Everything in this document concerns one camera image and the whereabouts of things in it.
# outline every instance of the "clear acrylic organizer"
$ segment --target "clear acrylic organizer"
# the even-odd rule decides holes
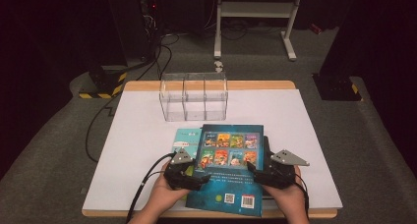
[[[159,100],[167,122],[225,120],[227,79],[224,73],[163,74]]]

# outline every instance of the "white tabletop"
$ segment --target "white tabletop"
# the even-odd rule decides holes
[[[125,90],[92,178],[83,214],[126,215],[150,166],[171,151],[176,130],[198,128],[204,123],[264,125],[272,152],[287,149],[310,162],[309,167],[300,169],[308,186],[311,210],[342,207],[298,89],[229,90],[225,121],[188,122],[165,122],[158,91]],[[145,205],[155,179],[156,176],[152,176],[148,180],[136,210]],[[276,210],[276,205],[272,200],[264,200],[263,208]],[[169,213],[190,216],[198,211],[185,207],[185,201],[180,200],[167,216],[171,216]]]

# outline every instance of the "person's left hand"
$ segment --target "person's left hand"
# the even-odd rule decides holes
[[[165,171],[168,164],[169,161],[162,166],[162,171]],[[189,192],[190,190],[186,189],[172,190],[163,173],[160,173],[153,184],[147,204],[129,223],[156,223],[158,217],[163,212],[171,208],[181,197],[186,196]]]

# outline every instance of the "barcode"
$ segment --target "barcode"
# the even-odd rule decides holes
[[[254,196],[243,195],[241,206],[246,207],[246,208],[254,208],[254,206],[255,206],[255,197]]]
[[[226,194],[224,196],[224,202],[234,203],[234,194]]]

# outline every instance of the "hand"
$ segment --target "hand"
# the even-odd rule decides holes
[[[300,168],[298,166],[294,166],[294,169],[295,173],[301,177]],[[301,179],[298,176],[296,176],[295,181],[299,185],[302,185]],[[265,185],[263,185],[263,187],[273,197],[273,199],[275,199],[276,204],[284,213],[288,223],[309,223],[304,205],[304,194],[297,186],[292,185],[283,190]]]
[[[162,171],[165,171],[169,161],[162,166]],[[163,173],[159,174],[153,184],[152,191],[145,207],[139,211],[129,224],[153,224],[156,223],[158,217],[171,208],[177,200],[181,197],[186,196],[190,190],[172,190],[168,185]]]

